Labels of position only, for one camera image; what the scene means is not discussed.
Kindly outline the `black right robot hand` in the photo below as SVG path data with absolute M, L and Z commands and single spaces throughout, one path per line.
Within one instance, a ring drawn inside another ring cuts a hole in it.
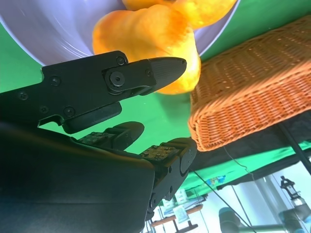
M 113 51 L 42 68 L 42 82 L 0 95 L 0 230 L 3 233 L 138 233 L 170 200 L 197 154 L 176 138 L 134 154 L 143 124 L 81 139 L 121 113 L 121 101 L 176 81 L 186 60 L 130 63 Z

